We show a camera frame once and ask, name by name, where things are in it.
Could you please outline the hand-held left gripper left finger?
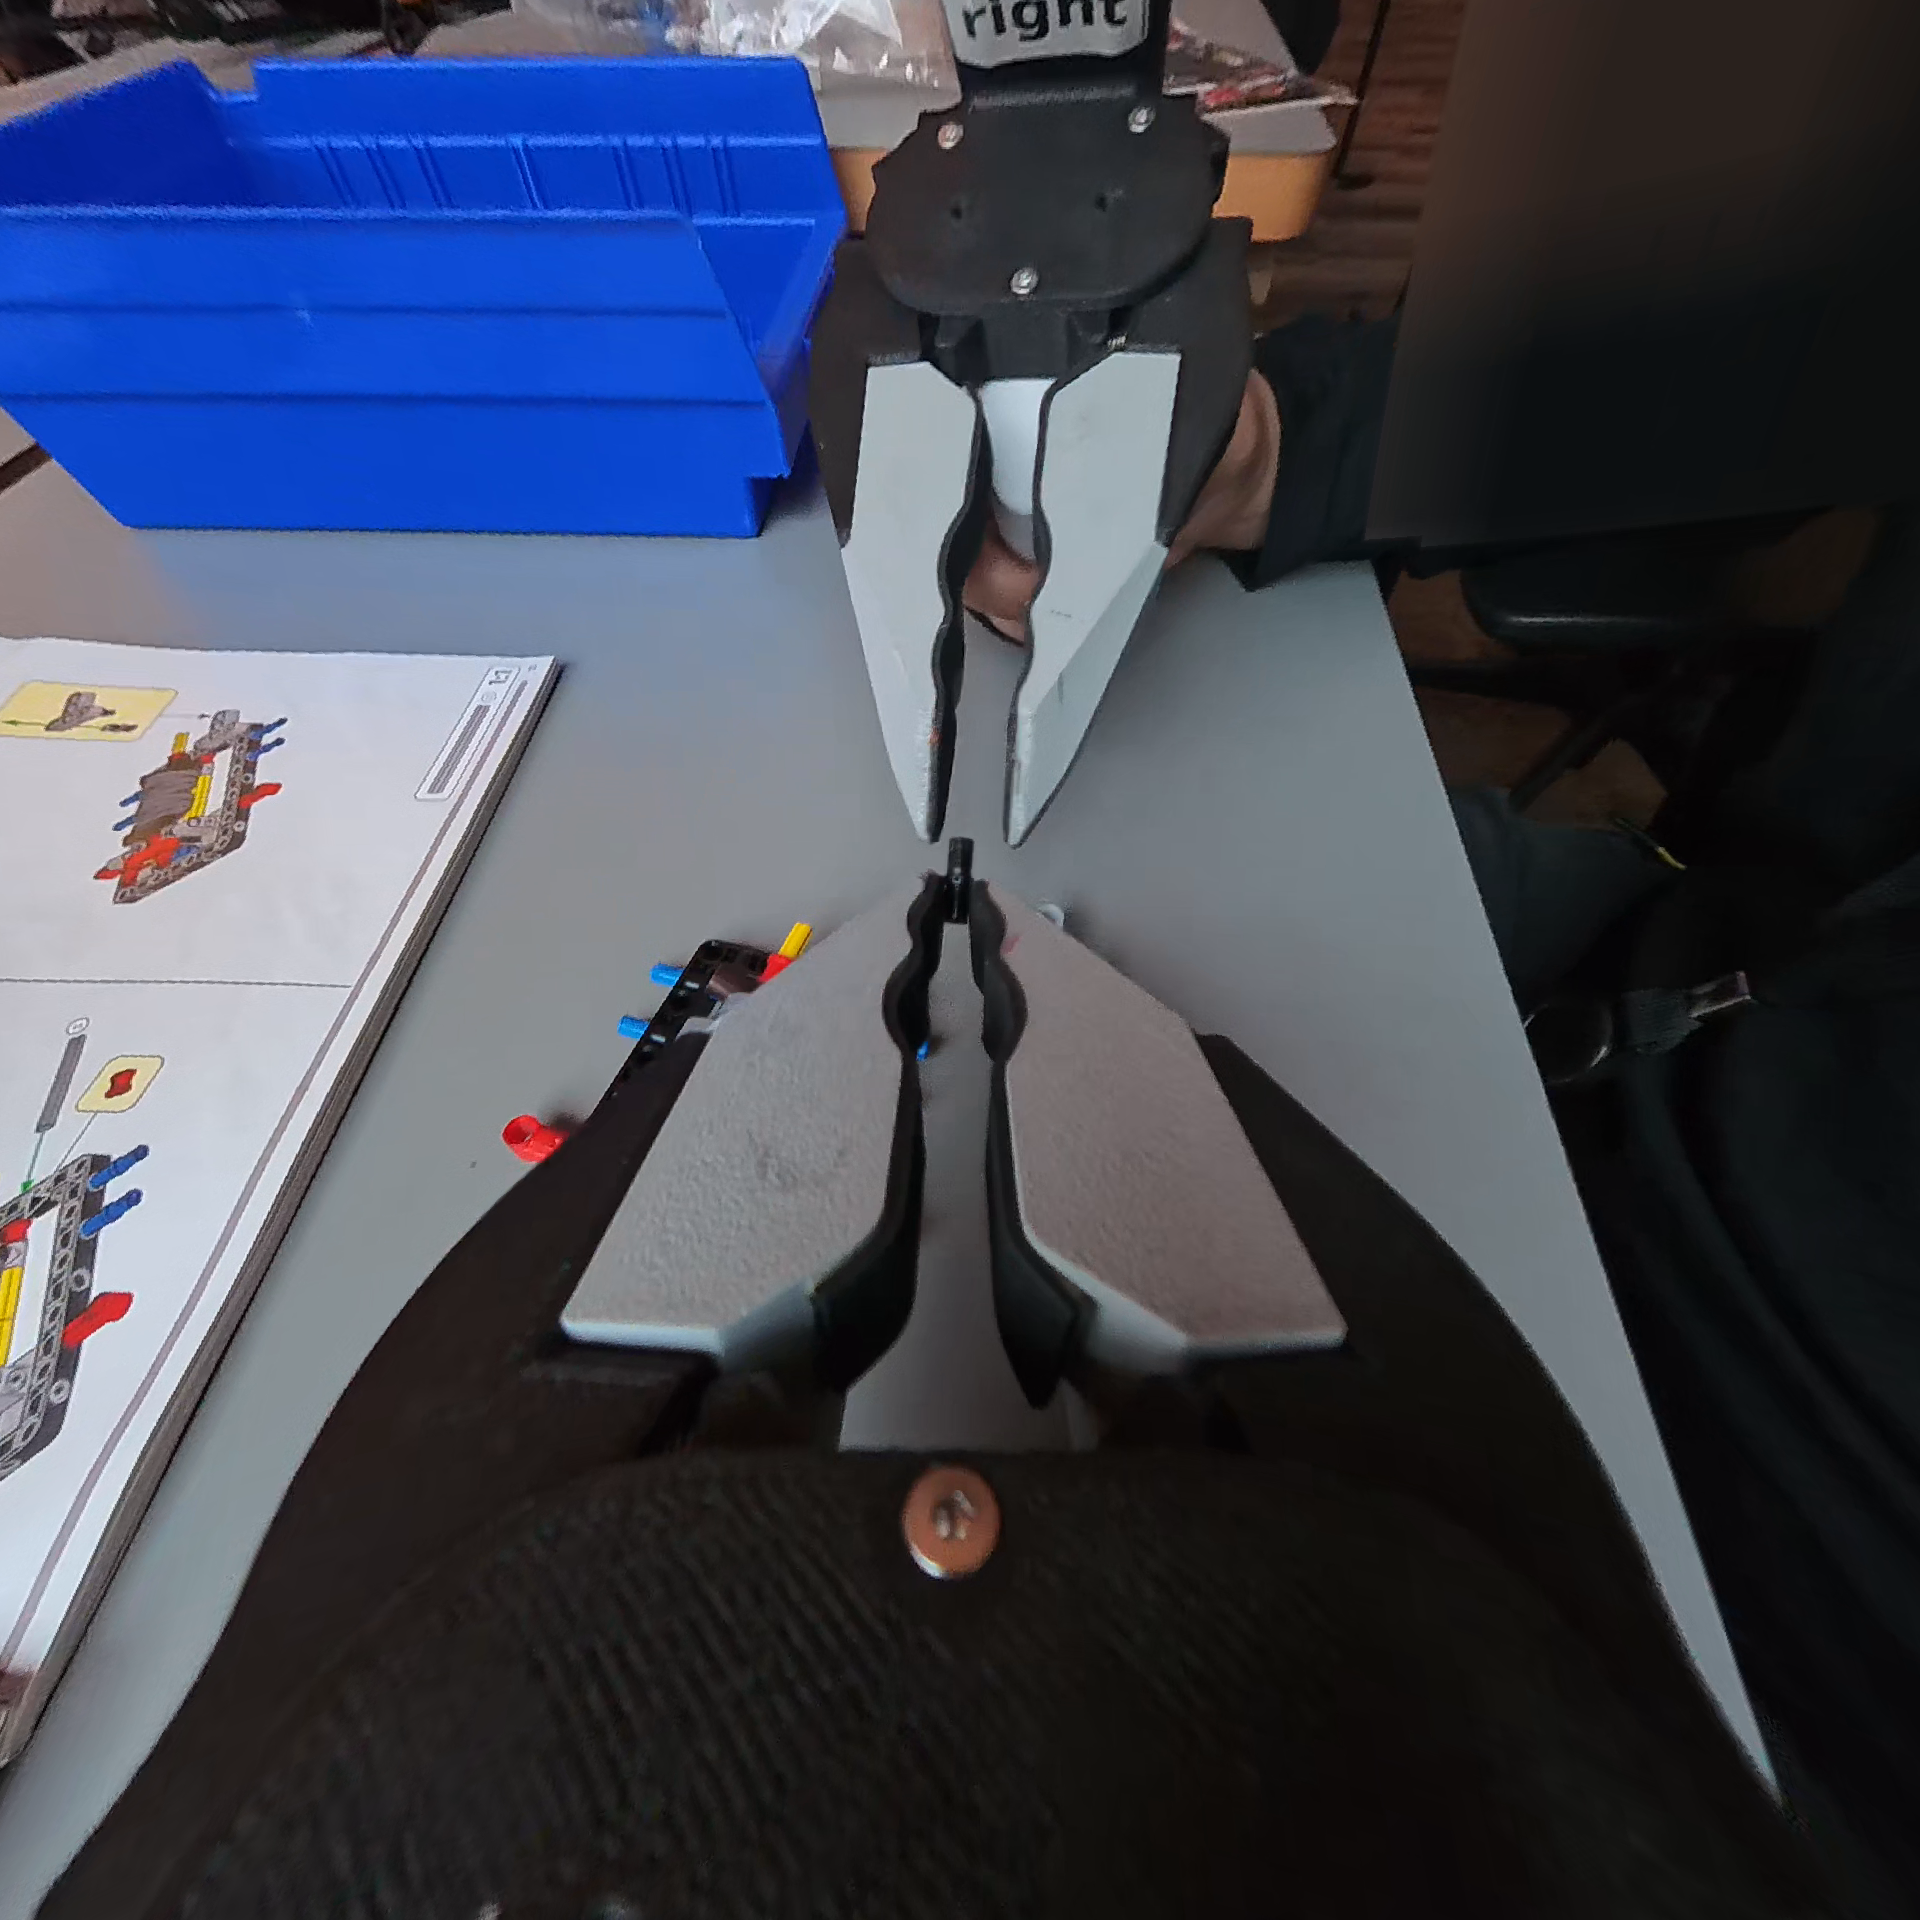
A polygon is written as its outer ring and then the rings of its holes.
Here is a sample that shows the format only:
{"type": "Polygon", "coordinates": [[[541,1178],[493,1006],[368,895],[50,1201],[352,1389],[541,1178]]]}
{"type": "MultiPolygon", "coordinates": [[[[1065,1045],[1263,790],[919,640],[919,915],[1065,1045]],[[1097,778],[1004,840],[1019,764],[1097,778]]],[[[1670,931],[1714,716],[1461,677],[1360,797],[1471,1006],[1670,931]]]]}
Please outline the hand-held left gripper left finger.
{"type": "Polygon", "coordinates": [[[690,1034],[690,1071],[559,1312],[574,1348],[846,1395],[901,1339],[922,1243],[926,875],[690,1034]]]}

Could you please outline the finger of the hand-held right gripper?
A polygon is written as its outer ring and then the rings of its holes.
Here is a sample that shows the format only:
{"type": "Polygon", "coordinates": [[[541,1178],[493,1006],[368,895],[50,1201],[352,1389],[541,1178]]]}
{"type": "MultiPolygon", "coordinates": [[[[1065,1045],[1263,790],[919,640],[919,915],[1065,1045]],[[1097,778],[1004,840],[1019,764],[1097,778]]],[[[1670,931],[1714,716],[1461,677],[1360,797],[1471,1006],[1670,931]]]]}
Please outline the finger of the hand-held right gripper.
{"type": "Polygon", "coordinates": [[[846,578],[881,749],[922,840],[942,827],[981,547],[981,408],[936,366],[875,366],[846,578]]]}
{"type": "Polygon", "coordinates": [[[1159,589],[1178,370],[1169,348],[1120,348],[1043,395],[1029,516],[1043,578],[1029,610],[1029,665],[1009,705],[1009,849],[1035,833],[1075,770],[1159,589]]]}

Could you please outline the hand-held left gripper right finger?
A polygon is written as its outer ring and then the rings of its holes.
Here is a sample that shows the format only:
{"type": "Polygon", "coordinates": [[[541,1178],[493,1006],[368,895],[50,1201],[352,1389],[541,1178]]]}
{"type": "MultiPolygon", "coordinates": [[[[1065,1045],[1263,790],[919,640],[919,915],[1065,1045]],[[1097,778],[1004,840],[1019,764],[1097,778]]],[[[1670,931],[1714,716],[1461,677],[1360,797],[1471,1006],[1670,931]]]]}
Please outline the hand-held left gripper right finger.
{"type": "Polygon", "coordinates": [[[992,882],[969,942],[993,1328],[1029,1406],[1342,1351],[1350,1324],[1189,1022],[992,882]]]}

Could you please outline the person's right forearm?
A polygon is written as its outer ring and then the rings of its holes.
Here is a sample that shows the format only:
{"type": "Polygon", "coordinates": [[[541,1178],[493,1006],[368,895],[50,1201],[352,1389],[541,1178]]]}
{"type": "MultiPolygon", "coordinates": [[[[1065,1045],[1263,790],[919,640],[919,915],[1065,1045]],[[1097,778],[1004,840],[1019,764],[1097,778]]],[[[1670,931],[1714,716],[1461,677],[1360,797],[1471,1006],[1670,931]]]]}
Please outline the person's right forearm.
{"type": "Polygon", "coordinates": [[[1369,538],[1369,506],[1397,332],[1397,316],[1305,316],[1253,341],[1253,372],[1281,413],[1281,454],[1263,543],[1226,556],[1239,589],[1383,552],[1369,538]]]}

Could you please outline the lego instruction booklet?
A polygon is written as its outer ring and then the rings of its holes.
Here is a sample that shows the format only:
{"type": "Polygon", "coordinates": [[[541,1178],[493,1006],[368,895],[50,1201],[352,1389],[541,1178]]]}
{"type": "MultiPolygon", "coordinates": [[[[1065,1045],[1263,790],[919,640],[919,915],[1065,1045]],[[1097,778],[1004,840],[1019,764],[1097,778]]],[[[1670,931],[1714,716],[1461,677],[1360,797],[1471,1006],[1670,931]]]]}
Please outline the lego instruction booklet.
{"type": "Polygon", "coordinates": [[[557,673],[2,640],[2,1762],[557,673]]]}

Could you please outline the person's right hand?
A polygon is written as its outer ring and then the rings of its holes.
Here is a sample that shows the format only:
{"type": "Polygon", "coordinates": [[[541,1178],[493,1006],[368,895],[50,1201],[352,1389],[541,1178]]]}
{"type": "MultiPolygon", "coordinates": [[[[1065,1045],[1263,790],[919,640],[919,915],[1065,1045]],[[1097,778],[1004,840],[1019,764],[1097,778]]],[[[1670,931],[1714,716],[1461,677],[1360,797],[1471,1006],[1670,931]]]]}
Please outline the person's right hand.
{"type": "MultiPolygon", "coordinates": [[[[1285,420],[1274,383],[1247,372],[1237,430],[1207,475],[1185,527],[1167,549],[1167,572],[1193,556],[1244,556],[1256,552],[1274,514],[1281,467],[1285,420]]],[[[1039,593],[1039,569],[1011,549],[993,516],[983,522],[981,552],[965,575],[965,610],[992,627],[1009,643],[1029,640],[1029,610],[1039,593]]]]}

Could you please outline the dark printed packet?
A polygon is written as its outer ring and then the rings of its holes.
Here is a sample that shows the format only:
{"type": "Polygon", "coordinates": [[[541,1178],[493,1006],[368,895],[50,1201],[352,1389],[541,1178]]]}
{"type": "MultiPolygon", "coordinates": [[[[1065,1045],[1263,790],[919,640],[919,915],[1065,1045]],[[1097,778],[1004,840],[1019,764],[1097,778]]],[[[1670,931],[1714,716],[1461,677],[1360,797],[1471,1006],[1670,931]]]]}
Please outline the dark printed packet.
{"type": "Polygon", "coordinates": [[[1264,58],[1230,42],[1213,42],[1169,18],[1161,94],[1189,99],[1196,115],[1221,116],[1244,110],[1350,110],[1355,94],[1303,75],[1292,55],[1264,58]]]}

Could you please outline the clear plastic bags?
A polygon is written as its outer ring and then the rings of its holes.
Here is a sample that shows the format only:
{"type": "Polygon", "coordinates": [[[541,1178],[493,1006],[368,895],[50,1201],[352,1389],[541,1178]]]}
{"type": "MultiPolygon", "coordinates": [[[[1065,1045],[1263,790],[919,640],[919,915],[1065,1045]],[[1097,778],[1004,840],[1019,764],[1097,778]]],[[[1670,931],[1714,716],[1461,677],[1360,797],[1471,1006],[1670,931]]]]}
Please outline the clear plastic bags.
{"type": "Polygon", "coordinates": [[[676,35],[705,58],[796,58],[816,85],[955,85],[940,5],[688,5],[676,35]]]}

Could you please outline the black badge reel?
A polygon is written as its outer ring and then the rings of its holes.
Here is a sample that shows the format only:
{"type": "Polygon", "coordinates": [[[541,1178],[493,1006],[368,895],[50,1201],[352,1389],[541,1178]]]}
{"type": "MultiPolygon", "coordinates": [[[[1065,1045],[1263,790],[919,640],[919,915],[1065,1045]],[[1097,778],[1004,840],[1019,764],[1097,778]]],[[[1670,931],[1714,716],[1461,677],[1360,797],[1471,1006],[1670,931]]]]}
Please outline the black badge reel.
{"type": "Polygon", "coordinates": [[[1551,994],[1523,1012],[1520,1032],[1548,1092],[1589,1085],[1617,1057],[1617,1003],[1608,994],[1551,994]]]}

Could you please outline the black office chair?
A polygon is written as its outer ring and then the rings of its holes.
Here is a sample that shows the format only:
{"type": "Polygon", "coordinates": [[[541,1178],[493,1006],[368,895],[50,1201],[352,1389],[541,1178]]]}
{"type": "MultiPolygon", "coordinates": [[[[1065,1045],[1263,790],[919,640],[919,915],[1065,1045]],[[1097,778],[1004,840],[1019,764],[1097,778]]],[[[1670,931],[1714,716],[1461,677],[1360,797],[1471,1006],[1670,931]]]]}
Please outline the black office chair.
{"type": "Polygon", "coordinates": [[[1488,772],[1455,772],[1517,816],[1683,816],[1786,731],[1816,636],[1896,521],[1815,509],[1471,559],[1450,587],[1476,647],[1408,677],[1444,716],[1553,725],[1523,762],[1483,748],[1488,772]]]}

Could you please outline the blue plastic bin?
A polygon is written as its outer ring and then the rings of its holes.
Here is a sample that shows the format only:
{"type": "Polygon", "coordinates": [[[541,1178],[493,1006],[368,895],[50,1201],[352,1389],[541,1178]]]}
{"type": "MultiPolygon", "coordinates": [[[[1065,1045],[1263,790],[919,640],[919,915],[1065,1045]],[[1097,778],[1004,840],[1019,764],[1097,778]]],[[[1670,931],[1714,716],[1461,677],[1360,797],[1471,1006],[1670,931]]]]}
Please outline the blue plastic bin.
{"type": "Polygon", "coordinates": [[[840,237],[788,58],[169,64],[2,124],[2,413],[130,531],[748,543],[840,237]]]}

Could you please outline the lego engine frame assembly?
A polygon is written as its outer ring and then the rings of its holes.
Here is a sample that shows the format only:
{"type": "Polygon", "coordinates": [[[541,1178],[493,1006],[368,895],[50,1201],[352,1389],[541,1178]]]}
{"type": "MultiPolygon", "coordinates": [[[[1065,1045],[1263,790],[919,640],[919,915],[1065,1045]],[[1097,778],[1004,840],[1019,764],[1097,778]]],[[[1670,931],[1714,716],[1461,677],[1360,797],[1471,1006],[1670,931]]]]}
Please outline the lego engine frame assembly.
{"type": "Polygon", "coordinates": [[[808,923],[796,923],[777,949],[705,942],[681,967],[651,967],[651,984],[660,989],[660,998],[646,1017],[627,1012],[616,1022],[616,1038],[627,1045],[627,1057],[588,1116],[606,1107],[665,1045],[690,1032],[708,1032],[731,998],[753,994],[785,973],[808,951],[813,933],[808,923]]]}

